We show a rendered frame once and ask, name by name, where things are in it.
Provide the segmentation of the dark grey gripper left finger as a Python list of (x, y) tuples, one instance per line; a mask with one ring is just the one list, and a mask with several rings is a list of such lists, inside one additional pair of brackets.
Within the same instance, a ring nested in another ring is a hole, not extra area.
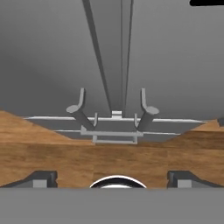
[(56, 171), (34, 171), (26, 178), (2, 185), (2, 188), (57, 188), (57, 178)]

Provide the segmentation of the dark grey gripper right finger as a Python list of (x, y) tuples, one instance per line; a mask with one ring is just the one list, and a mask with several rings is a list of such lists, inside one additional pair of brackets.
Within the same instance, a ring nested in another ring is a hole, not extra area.
[(168, 188), (223, 188), (213, 182), (201, 179), (191, 171), (168, 171)]

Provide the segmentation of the round white and black object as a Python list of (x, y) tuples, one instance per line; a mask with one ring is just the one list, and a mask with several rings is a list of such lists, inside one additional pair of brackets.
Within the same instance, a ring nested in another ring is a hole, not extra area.
[(90, 188), (145, 188), (146, 185), (139, 180), (123, 175), (111, 175), (97, 179)]

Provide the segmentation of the grey fridge door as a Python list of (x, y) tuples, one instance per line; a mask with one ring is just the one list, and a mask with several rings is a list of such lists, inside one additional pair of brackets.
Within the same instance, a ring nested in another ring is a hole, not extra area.
[(0, 110), (65, 116), (122, 107), (121, 0), (0, 0)]
[(134, 0), (127, 116), (142, 113), (142, 88), (161, 118), (224, 116), (224, 5)]

